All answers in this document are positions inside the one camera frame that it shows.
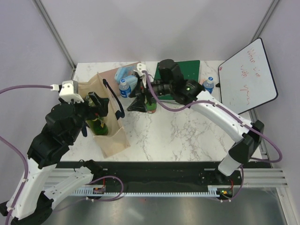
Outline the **green glass bottle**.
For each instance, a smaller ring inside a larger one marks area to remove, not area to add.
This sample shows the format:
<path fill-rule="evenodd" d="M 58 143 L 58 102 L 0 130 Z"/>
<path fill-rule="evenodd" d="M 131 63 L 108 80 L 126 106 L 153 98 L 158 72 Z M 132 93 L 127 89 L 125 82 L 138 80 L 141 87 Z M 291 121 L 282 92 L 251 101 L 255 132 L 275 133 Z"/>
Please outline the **green glass bottle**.
<path fill-rule="evenodd" d="M 108 127 L 101 119 L 86 121 L 94 135 L 108 135 Z"/>
<path fill-rule="evenodd" d="M 157 110 L 157 102 L 156 102 L 156 100 L 146 101 L 145 102 L 145 106 L 146 106 L 146 112 L 147 113 L 153 114 Z"/>

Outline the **blue cap water bottle front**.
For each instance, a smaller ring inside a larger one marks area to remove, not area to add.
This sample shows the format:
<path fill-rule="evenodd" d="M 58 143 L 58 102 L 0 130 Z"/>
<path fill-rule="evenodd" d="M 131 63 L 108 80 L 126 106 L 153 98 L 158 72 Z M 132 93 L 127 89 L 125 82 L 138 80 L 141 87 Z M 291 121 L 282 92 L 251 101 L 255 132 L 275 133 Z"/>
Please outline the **blue cap water bottle front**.
<path fill-rule="evenodd" d="M 130 84 L 125 79 L 120 80 L 119 90 L 120 90 L 120 95 L 123 98 L 128 98 L 129 95 L 131 94 Z"/>

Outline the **blue cap water bottle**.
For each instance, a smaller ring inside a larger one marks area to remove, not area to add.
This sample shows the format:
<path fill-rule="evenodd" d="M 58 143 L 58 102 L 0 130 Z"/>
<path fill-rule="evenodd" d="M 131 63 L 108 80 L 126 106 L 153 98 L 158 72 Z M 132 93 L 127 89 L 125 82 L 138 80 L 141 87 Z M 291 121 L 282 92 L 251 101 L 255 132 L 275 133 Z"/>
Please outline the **blue cap water bottle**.
<path fill-rule="evenodd" d="M 119 90 L 120 90 L 120 95 L 123 98 L 128 98 L 129 95 L 131 94 L 130 84 L 125 79 L 120 80 Z"/>
<path fill-rule="evenodd" d="M 215 87 L 213 77 L 209 77 L 208 79 L 206 79 L 202 85 L 210 94 L 212 94 Z"/>

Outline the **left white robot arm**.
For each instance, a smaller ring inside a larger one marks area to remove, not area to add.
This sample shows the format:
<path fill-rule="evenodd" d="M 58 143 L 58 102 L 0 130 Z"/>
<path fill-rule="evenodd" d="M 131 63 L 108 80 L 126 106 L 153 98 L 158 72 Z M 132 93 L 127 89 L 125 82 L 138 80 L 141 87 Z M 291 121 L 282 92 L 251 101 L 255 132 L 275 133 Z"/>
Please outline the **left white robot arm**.
<path fill-rule="evenodd" d="M 75 143 L 86 121 L 108 114 L 108 98 L 101 98 L 95 92 L 88 95 L 92 105 L 82 98 L 60 99 L 60 104 L 46 115 L 45 126 L 33 139 L 27 157 L 22 158 L 25 168 L 17 190 L 10 200 L 0 205 L 7 225 L 40 225 L 75 190 L 102 181 L 101 166 L 88 160 L 64 181 L 44 189 L 51 172 Z"/>

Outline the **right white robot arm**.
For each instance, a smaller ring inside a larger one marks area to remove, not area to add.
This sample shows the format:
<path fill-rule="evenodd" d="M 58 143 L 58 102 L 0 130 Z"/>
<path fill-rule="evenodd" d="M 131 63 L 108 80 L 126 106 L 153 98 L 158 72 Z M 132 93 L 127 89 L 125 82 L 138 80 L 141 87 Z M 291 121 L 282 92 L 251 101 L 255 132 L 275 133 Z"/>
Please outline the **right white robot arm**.
<path fill-rule="evenodd" d="M 171 95 L 184 109 L 190 108 L 214 122 L 234 141 L 214 176 L 217 183 L 226 184 L 235 170 L 248 163 L 260 145 L 264 124 L 239 116 L 216 100 L 199 82 L 185 79 L 177 62 L 163 60 L 158 63 L 158 70 L 161 78 L 151 82 L 146 65 L 136 65 L 138 81 L 130 94 L 134 100 L 127 110 L 146 113 L 150 104 L 159 102 L 159 96 Z"/>

